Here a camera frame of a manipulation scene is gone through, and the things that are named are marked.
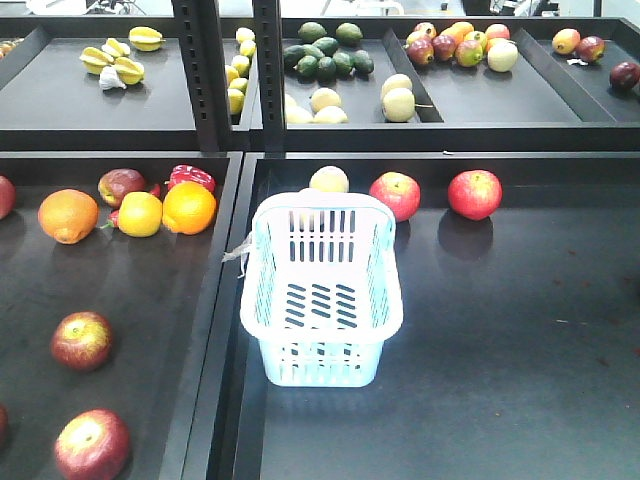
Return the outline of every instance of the garlic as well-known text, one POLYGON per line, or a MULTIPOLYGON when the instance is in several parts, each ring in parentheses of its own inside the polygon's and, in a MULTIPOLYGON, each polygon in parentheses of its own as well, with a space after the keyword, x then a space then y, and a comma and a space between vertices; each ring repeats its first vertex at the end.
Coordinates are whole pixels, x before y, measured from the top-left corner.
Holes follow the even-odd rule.
POLYGON ((98 85, 102 90, 109 90, 110 88, 127 88, 125 83, 118 77, 118 72, 112 66, 106 66, 100 73, 100 80, 98 85))

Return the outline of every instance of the orange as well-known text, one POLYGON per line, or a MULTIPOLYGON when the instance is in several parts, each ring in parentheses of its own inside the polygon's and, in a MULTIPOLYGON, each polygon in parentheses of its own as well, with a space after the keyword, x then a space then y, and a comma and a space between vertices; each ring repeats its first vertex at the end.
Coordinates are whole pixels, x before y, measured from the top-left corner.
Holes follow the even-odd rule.
POLYGON ((182 182, 164 197, 162 224, 174 233, 195 235, 211 224, 216 199, 196 182, 182 182))
POLYGON ((53 192, 42 201, 38 222, 57 242, 74 244, 91 233, 99 213, 98 204, 90 195, 67 188, 53 192))

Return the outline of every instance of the lemon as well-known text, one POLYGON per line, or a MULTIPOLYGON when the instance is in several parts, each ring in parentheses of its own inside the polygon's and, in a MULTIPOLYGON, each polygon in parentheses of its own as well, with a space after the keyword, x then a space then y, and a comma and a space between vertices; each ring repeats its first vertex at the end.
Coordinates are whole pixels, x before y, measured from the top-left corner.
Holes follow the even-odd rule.
POLYGON ((227 73, 227 86, 231 83, 234 78, 238 78, 240 74, 238 71, 232 67, 231 65, 224 66, 225 72, 227 73))
POLYGON ((231 115, 237 115, 242 112, 244 93, 235 88, 228 88, 227 95, 229 96, 229 112, 231 115))
POLYGON ((313 117, 313 123, 347 123, 349 118, 340 107, 329 105, 324 107, 313 117))
POLYGON ((287 123, 300 124, 313 122, 313 115, 298 105, 286 106, 284 109, 284 116, 287 119, 287 123))
POLYGON ((150 237, 162 222, 162 202, 148 192, 125 195, 118 213, 118 228, 131 237, 150 237))
POLYGON ((247 93, 247 86, 249 85, 249 80, 246 78, 234 78, 229 83, 229 88, 235 88, 236 90, 240 90, 242 93, 247 93))
POLYGON ((245 40, 240 44, 240 55, 253 58, 253 54, 256 53, 256 48, 256 42, 253 40, 245 40))
POLYGON ((253 30, 247 27, 240 27, 236 30, 236 42, 242 43, 245 40, 255 40, 256 34, 253 33, 253 30))
POLYGON ((244 55, 236 55, 231 59, 231 66, 236 69, 241 77, 249 76, 249 68, 251 68, 251 60, 244 55))
POLYGON ((342 107, 342 99, 338 92, 327 87, 317 89, 311 95, 311 110, 318 113, 324 107, 342 107))

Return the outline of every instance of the yellow fruit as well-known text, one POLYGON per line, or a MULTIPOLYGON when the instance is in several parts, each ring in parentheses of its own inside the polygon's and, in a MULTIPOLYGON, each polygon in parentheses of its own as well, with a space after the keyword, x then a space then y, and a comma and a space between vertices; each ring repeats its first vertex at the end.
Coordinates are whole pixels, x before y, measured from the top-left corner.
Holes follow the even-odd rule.
POLYGON ((127 193, 120 205, 118 228, 131 237, 150 237, 160 229, 162 202, 148 192, 127 193))
POLYGON ((311 109, 318 113, 324 107, 342 107, 342 99, 338 92, 327 87, 317 89, 311 95, 311 109))
POLYGON ((111 55, 113 58, 126 57, 131 53, 131 47, 126 43, 121 43, 115 38, 107 38, 107 41, 100 49, 111 55))
POLYGON ((140 62, 134 62, 128 57, 116 58, 113 66, 118 72, 120 80, 127 85, 135 85, 144 80, 144 66, 140 62))
POLYGON ((238 115, 242 112, 242 107, 244 106, 244 93, 235 88, 228 88, 227 95, 229 96, 229 113, 238 115))
POLYGON ((95 47, 87 47, 82 50, 80 60, 82 60, 89 73, 94 75, 100 75, 104 67, 114 62, 111 55, 95 47))
POLYGON ((240 27, 236 30, 236 42, 241 44, 246 40, 255 40, 256 34, 253 33, 253 30, 247 27, 240 27))
POLYGON ((164 198, 162 224, 173 233, 195 235, 206 229, 216 213, 213 194, 196 182, 182 182, 164 198))
POLYGON ((134 27, 129 31, 129 42, 138 50, 153 52, 162 46, 164 39, 151 27, 134 27))
POLYGON ((236 69, 238 75, 247 78, 251 68, 251 60, 244 55, 236 55, 231 59, 231 66, 236 69))
POLYGON ((254 53, 256 53, 256 48, 256 42, 253 40, 245 40, 240 44, 240 55, 253 58, 254 53))
POLYGON ((247 93, 247 86, 249 85, 249 80, 246 78, 234 78, 229 83, 229 88, 234 88, 236 90, 240 90, 242 93, 247 93))
POLYGON ((53 192, 38 209, 42 230, 59 243, 74 244, 89 235, 98 223, 97 202, 74 189, 53 192))
POLYGON ((238 78, 240 75, 238 71, 233 68, 231 65, 224 66, 225 72, 227 74, 227 87, 231 84, 231 81, 235 78, 238 78))

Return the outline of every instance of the black surface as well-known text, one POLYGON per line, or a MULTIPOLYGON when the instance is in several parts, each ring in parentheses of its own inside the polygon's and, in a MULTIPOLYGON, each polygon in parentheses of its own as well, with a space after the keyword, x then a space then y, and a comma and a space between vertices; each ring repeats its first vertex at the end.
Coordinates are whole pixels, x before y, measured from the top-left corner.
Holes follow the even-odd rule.
POLYGON ((247 156, 239 198, 252 185, 250 212, 327 164, 345 169, 352 191, 391 168, 409 173, 423 198, 398 225, 404 323, 371 385, 276 387, 250 339, 230 434, 233 471, 250 476, 234 478, 637 478, 634 154, 514 157, 247 156), (478 223, 447 208, 449 180, 469 168, 495 171, 505 187, 501 208, 478 223))
MULTIPOLYGON (((18 191, 15 211, 0 223, 0 401, 11 429, 0 453, 2 478, 58 478, 55 439, 71 418, 97 407, 115 410, 131 431, 132 460, 118 478, 159 478, 161 469, 163 478, 181 478, 240 161, 239 154, 142 152, 0 158, 0 172, 18 191), (61 245, 38 224, 37 209, 55 190, 79 188, 99 200, 97 179, 110 168, 137 168, 162 182, 178 163, 218 181, 215 225, 201 234, 161 229, 138 239, 96 229, 61 245), (115 331, 108 363, 84 374, 49 353, 58 322, 80 310, 101 312, 115 331)), ((99 225, 108 213, 101 208, 99 225)), ((216 378, 222 381, 208 381, 216 378)))
POLYGON ((131 59, 145 67, 142 83, 126 90, 100 90, 98 76, 78 59, 88 46, 100 48, 105 39, 53 39, 0 90, 4 105, 1 129, 26 130, 193 130, 189 92, 180 48, 167 39, 155 52, 138 52, 131 59))

